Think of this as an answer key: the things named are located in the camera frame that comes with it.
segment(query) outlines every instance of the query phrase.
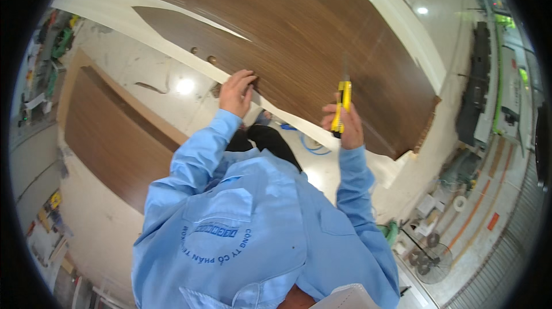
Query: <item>light blue work shirt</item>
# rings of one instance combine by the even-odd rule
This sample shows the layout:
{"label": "light blue work shirt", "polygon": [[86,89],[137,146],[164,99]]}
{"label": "light blue work shirt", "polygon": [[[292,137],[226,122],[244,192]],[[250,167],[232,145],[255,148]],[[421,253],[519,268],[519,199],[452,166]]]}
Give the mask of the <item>light blue work shirt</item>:
{"label": "light blue work shirt", "polygon": [[218,110],[149,186],[134,243],[139,308],[276,308],[294,284],[316,301],[361,283],[398,304],[398,271],[371,214],[364,147],[340,151],[337,208],[267,149],[225,152],[241,119]]}

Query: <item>white floor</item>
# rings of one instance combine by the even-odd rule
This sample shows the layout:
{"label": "white floor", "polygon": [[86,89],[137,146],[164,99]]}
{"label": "white floor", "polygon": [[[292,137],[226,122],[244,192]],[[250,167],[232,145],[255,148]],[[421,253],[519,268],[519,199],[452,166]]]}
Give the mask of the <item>white floor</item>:
{"label": "white floor", "polygon": [[[468,10],[476,7],[474,0],[407,1],[414,9],[419,6],[429,9],[428,14],[419,17],[448,66],[449,75],[443,86],[442,102],[416,161],[408,163],[392,187],[376,188],[373,203],[378,222],[398,220],[409,214],[422,189],[438,174],[457,142],[454,117],[464,87],[464,80],[457,73],[467,71],[472,27],[478,17]],[[209,92],[215,84],[213,80],[119,32],[86,21],[74,40],[73,48],[77,47],[117,83],[187,135],[206,126],[218,108],[217,99]],[[64,64],[70,64],[72,54],[70,51],[62,59]],[[182,78],[193,82],[193,88],[186,94],[177,92],[177,83]],[[159,94],[135,85],[136,82],[168,93]],[[257,113],[258,110],[252,111],[246,120],[251,123]],[[335,202],[340,180],[337,154],[311,154],[302,146],[299,132],[280,130],[280,133],[311,183]],[[89,278],[98,284],[107,280],[117,297],[132,303],[131,247],[141,231],[143,217],[90,173],[65,145],[62,134],[60,147],[70,174],[62,181],[61,190],[62,215],[74,234],[70,241],[71,255],[81,271],[90,273]]]}

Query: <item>yellow utility knife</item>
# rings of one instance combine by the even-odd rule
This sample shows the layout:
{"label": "yellow utility knife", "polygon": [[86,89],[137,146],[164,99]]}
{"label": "yellow utility knife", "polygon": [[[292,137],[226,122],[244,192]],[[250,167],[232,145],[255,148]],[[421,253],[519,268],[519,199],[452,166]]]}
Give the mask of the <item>yellow utility knife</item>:
{"label": "yellow utility knife", "polygon": [[344,107],[347,112],[350,109],[350,95],[352,85],[350,83],[349,73],[347,72],[347,57],[343,56],[343,79],[337,86],[339,95],[337,96],[337,109],[336,115],[332,121],[332,133],[338,139],[341,139],[341,133],[345,130],[345,127],[341,123],[341,107]]}

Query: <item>right hand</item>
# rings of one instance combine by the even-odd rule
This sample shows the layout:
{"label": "right hand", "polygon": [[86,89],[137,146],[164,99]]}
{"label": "right hand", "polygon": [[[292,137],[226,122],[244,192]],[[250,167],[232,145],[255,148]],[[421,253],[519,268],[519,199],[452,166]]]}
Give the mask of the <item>right hand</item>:
{"label": "right hand", "polygon": [[220,87],[218,107],[243,119],[251,105],[253,85],[250,84],[256,78],[252,70],[242,69],[232,74]]}
{"label": "right hand", "polygon": [[[327,131],[332,127],[336,109],[336,104],[328,104],[322,108],[322,111],[329,112],[320,122],[322,128]],[[344,127],[343,133],[341,134],[341,147],[344,149],[354,149],[364,144],[361,117],[358,116],[353,103],[350,104],[349,110],[350,111],[347,112],[345,108],[341,107],[341,122]]]}

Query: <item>shirt sleeve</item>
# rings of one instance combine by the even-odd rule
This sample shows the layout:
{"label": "shirt sleeve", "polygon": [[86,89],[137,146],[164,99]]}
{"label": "shirt sleeve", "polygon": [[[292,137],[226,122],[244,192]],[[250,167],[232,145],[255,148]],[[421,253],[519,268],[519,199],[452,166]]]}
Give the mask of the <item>shirt sleeve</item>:
{"label": "shirt sleeve", "polygon": [[219,109],[209,126],[198,130],[177,149],[170,162],[169,177],[149,186],[144,231],[179,202],[204,191],[240,123],[238,116]]}
{"label": "shirt sleeve", "polygon": [[337,209],[347,215],[362,243],[382,268],[389,284],[398,290],[397,264],[391,248],[372,216],[371,192],[374,174],[366,166],[365,146],[340,150],[341,183],[337,189]]}

